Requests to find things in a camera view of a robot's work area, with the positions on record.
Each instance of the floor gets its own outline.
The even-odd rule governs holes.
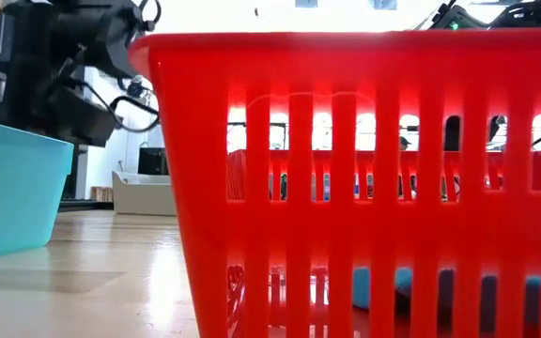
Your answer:
[[[0,338],[198,337],[176,218],[61,213],[0,257]]]

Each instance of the black machine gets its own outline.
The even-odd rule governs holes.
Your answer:
[[[491,23],[482,23],[473,18],[464,8],[455,5],[456,0],[443,4],[433,17],[429,29],[464,28],[518,28],[541,27],[541,0],[521,2],[521,0],[499,0],[496,2],[474,3],[475,5],[505,5],[507,8]]]
[[[107,104],[83,80],[83,69],[95,67],[120,83],[132,79],[136,72],[129,63],[128,47],[154,30],[162,11],[159,0],[155,0],[158,15],[152,20],[142,15],[148,0],[139,6],[131,0],[50,2],[20,0],[3,9],[7,24],[0,72],[6,75],[6,86],[0,124],[74,144],[105,146],[115,128],[125,128],[115,114],[119,102],[157,114],[131,96]],[[136,87],[131,85],[134,94]],[[104,108],[86,100],[84,90],[92,91]],[[157,123],[158,119],[142,131]]]
[[[164,148],[140,148],[137,173],[143,175],[168,175],[168,162],[166,161]]]

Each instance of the blue plastic bin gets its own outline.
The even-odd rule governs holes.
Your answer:
[[[354,306],[362,309],[369,308],[369,294],[371,290],[371,271],[369,269],[355,269],[353,278]],[[484,276],[481,285],[480,328],[481,330],[494,330],[496,318],[496,276]],[[412,295],[412,270],[398,269],[395,273],[395,291],[400,295]],[[454,272],[444,270],[439,278],[440,292],[438,305],[452,308],[454,294]],[[540,318],[540,289],[541,277],[527,277],[525,284],[525,321],[537,325]]]
[[[0,254],[47,244],[73,145],[0,126]]]

